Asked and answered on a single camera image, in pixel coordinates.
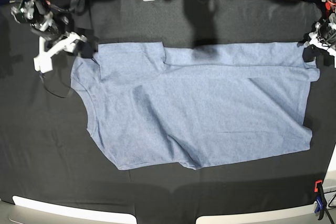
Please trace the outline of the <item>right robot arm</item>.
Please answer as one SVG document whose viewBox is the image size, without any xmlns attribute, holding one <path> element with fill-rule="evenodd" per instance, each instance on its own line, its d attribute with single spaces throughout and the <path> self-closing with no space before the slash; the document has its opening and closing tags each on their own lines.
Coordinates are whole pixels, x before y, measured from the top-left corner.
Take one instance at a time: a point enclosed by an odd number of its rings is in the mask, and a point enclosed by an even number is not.
<svg viewBox="0 0 336 224">
<path fill-rule="evenodd" d="M 73 56 L 92 58 L 94 44 L 84 33 L 74 31 L 72 14 L 84 10 L 85 0 L 70 0 L 68 7 L 60 7 L 52 0 L 15 0 L 11 14 L 19 24 L 29 24 L 30 30 L 45 40 L 49 49 L 58 54 L 66 51 Z"/>
</svg>

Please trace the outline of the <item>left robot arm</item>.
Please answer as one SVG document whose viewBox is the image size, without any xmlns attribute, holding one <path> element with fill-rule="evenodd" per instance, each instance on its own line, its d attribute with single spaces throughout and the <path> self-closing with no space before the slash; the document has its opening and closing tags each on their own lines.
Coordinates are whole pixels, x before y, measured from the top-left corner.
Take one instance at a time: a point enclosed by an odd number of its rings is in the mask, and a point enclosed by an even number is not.
<svg viewBox="0 0 336 224">
<path fill-rule="evenodd" d="M 322 10 L 322 19 L 315 23 L 308 35 L 306 47 L 318 48 L 335 57 L 335 0 L 308 0 Z"/>
</svg>

